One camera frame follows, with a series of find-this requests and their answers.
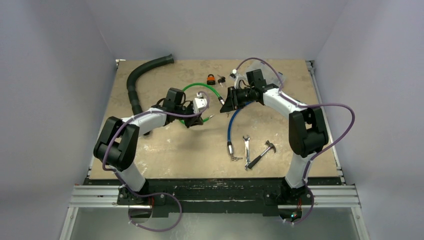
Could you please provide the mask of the green cable lock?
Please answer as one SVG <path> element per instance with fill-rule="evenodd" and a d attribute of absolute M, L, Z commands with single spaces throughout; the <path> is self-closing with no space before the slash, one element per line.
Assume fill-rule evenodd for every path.
<path fill-rule="evenodd" d="M 198 87 L 205 87 L 205 88 L 209 89 L 210 91 L 212 91 L 212 92 L 216 95 L 216 97 L 218 98 L 218 100 L 219 100 L 220 102 L 223 102 L 223 101 L 224 101 L 224 100 L 223 100 L 223 98 L 222 98 L 222 96 L 221 96 L 221 94 L 220 94 L 220 93 L 219 93 L 219 92 L 218 92 L 215 88 L 213 88 L 213 87 L 212 87 L 212 86 L 210 86 L 210 85 L 207 85 L 206 83 L 201 83 L 201 82 L 191 83 L 191 84 L 189 84 L 189 85 L 185 86 L 185 87 L 182 89 L 182 91 L 183 91 L 183 92 L 185 92 L 187 89 L 192 88 L 192 87 L 195 87 L 195 86 L 198 86 Z M 209 121 L 210 119 L 212 119 L 214 116 L 215 116 L 215 114 L 212 114 L 212 115 L 210 115 L 209 117 L 204 118 L 204 119 L 202 120 L 202 122 L 203 122 L 203 123 L 205 123 L 205 122 Z M 184 120 L 179 120 L 179 122 L 180 122 L 182 125 L 184 125 L 184 124 L 185 124 Z"/>

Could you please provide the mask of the orange black padlock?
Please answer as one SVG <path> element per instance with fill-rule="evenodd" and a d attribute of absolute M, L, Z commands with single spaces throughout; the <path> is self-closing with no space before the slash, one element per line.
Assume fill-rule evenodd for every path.
<path fill-rule="evenodd" d="M 206 79 L 206 84 L 209 86 L 213 86 L 216 84 L 216 78 L 213 74 L 209 74 Z"/>

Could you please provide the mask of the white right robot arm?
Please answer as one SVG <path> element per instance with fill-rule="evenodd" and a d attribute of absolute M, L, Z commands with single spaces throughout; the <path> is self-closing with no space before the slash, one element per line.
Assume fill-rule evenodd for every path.
<path fill-rule="evenodd" d="M 248 102 L 258 102 L 288 120 L 288 141 L 293 155 L 278 198 L 292 204 L 306 192 L 313 155 L 321 152 L 329 142 L 323 111 L 284 95 L 276 84 L 267 83 L 261 69 L 248 71 L 246 75 L 233 69 L 230 77 L 234 79 L 234 86 L 227 89 L 221 113 L 242 109 Z"/>

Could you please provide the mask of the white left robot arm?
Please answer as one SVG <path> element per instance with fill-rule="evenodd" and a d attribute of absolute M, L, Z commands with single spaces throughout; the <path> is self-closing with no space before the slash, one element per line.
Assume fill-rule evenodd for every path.
<path fill-rule="evenodd" d="M 189 100 L 183 90 L 171 87 L 164 98 L 144 112 L 125 118 L 107 118 L 94 146 L 93 156 L 101 161 L 105 172 L 115 174 L 130 191 L 130 199 L 142 205 L 151 193 L 148 180 L 134 162 L 139 138 L 175 120 L 182 120 L 186 128 L 202 125 L 202 113 L 209 104 L 210 98 L 203 91 Z"/>

